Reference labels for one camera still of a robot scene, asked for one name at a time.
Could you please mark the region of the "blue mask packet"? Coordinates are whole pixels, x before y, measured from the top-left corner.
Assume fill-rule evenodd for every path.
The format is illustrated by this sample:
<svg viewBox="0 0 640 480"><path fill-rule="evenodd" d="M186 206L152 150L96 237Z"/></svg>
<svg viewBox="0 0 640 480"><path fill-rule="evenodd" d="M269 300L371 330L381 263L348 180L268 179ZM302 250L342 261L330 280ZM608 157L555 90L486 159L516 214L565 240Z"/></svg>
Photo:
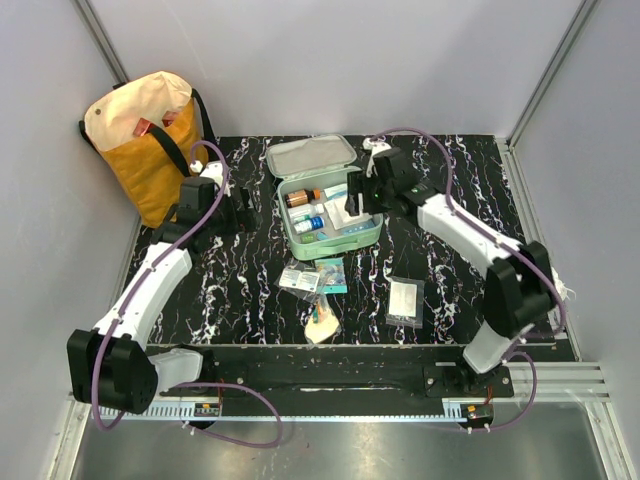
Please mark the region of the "blue mask packet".
<svg viewBox="0 0 640 480"><path fill-rule="evenodd" d="M335 230L345 230L373 219L367 213L351 216L347 212L348 188L346 183L328 187L324 190L324 193L326 196L324 209Z"/></svg>

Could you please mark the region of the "brown bottle orange cap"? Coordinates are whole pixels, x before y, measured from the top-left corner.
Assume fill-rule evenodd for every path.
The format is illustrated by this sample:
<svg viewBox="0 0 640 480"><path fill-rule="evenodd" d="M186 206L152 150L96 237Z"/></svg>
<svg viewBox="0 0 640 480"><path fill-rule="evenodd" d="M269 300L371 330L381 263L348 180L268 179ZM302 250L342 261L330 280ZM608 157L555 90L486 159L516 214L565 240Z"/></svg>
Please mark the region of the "brown bottle orange cap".
<svg viewBox="0 0 640 480"><path fill-rule="evenodd" d="M295 208L309 204L314 200L319 200L321 192L319 189L301 189L284 196L285 204L288 208Z"/></svg>

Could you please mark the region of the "white pill bottle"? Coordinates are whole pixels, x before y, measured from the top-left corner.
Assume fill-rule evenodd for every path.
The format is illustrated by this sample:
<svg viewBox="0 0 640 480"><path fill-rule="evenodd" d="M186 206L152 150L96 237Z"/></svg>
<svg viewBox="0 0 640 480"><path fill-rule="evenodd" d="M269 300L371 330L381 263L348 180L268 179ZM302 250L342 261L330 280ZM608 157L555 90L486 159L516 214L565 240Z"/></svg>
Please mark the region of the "white pill bottle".
<svg viewBox="0 0 640 480"><path fill-rule="evenodd" d="M325 212L324 205L319 204L304 204L298 207L290 208L288 215L292 223L298 223L301 221L309 220L316 216L321 216Z"/></svg>

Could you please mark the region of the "white gauze pad packet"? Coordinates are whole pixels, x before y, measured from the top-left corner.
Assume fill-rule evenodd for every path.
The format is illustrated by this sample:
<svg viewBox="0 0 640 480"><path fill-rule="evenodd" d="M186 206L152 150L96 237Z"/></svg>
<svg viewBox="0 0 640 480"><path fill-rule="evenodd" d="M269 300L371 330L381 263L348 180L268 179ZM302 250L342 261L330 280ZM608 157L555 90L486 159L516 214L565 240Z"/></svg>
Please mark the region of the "white gauze pad packet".
<svg viewBox="0 0 640 480"><path fill-rule="evenodd" d="M324 209L335 230L342 230L372 219L372 216L367 213L351 216L346 210L346 200L346 196L340 196L324 203Z"/></svg>

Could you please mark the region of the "small green box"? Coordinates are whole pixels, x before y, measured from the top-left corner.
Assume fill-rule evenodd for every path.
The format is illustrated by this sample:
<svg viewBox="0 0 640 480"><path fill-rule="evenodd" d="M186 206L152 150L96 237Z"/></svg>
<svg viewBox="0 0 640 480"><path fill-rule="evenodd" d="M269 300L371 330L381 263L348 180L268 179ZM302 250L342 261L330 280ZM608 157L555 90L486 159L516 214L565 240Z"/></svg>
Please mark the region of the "small green box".
<svg viewBox="0 0 640 480"><path fill-rule="evenodd" d="M302 244L310 244L316 241L316 236L314 234L305 234L300 237L300 242Z"/></svg>

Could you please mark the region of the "mint green medicine case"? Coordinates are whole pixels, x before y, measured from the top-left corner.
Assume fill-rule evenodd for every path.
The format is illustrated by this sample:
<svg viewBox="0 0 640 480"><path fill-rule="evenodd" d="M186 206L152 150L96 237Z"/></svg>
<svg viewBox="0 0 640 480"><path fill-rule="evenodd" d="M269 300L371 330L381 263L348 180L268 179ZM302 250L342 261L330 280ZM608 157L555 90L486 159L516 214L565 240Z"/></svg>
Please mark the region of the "mint green medicine case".
<svg viewBox="0 0 640 480"><path fill-rule="evenodd" d="M369 247L378 242L383 216L371 215L372 220L345 230L335 230L326 211L321 215L325 226L318 232L326 233L330 238L302 244L292 223L284 196L301 189L319 189L321 197L309 204L326 201L324 190L341 183L347 184L347 175L353 171L362 171L355 165L357 154L351 144L341 135L322 135L272 145L267 148L267 164L271 174L280 180L276 197L284 224L284 231L290 250L295 259L301 261L316 260L343 254L349 251Z"/></svg>

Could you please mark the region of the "teal plaster packet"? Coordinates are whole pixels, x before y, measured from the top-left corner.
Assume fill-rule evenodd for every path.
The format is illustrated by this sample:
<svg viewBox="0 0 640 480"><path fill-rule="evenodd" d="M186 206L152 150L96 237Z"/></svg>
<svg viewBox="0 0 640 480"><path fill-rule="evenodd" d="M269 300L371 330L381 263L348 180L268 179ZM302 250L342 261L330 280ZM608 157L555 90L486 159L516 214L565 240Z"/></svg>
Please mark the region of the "teal plaster packet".
<svg viewBox="0 0 640 480"><path fill-rule="evenodd" d="M323 294L346 294L348 292L342 258L317 259L315 267L320 274L319 284Z"/></svg>

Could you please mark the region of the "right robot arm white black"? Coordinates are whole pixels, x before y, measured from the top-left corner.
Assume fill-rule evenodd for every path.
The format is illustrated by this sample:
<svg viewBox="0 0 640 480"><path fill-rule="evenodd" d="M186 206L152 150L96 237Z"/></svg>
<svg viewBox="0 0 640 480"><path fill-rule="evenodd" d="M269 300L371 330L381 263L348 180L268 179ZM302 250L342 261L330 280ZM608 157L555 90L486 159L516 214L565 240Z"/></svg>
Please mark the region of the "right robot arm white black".
<svg viewBox="0 0 640 480"><path fill-rule="evenodd" d="M465 347L465 365L454 375L456 387L476 396L491 382L490 371L505 360L514 343L558 307L547 249L523 244L490 228L460 207L445 191L419 177L399 148L367 138L366 170L347 177L345 206L351 216L392 213L446 242L484 278L483 323Z"/></svg>

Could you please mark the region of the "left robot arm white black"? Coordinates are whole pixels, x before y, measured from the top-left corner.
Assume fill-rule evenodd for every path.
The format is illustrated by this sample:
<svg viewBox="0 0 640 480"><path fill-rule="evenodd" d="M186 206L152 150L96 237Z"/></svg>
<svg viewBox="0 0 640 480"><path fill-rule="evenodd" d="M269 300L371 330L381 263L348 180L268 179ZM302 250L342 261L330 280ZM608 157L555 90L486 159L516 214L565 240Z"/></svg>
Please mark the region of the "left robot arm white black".
<svg viewBox="0 0 640 480"><path fill-rule="evenodd" d="M212 239L257 226L249 192L231 189L228 176L216 161L183 181L178 202L115 305L92 329L71 334L66 349L75 400L141 414L157 394L181 384L199 396L214 389L217 373L196 348L174 347L153 356L146 348L167 301Z"/></svg>

